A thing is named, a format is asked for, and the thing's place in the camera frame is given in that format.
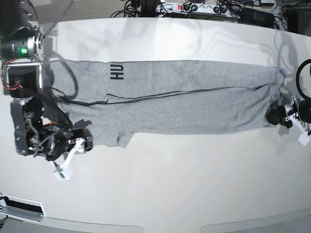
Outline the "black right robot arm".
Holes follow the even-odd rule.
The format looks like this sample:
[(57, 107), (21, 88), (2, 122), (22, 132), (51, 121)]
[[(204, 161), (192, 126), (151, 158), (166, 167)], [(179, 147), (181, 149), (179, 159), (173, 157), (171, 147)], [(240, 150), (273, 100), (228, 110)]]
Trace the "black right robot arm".
[(23, 0), (0, 2), (0, 78), (12, 97), (11, 116), (18, 154), (55, 161), (93, 148), (85, 128), (75, 127), (54, 101), (42, 94), (43, 39), (31, 24)]

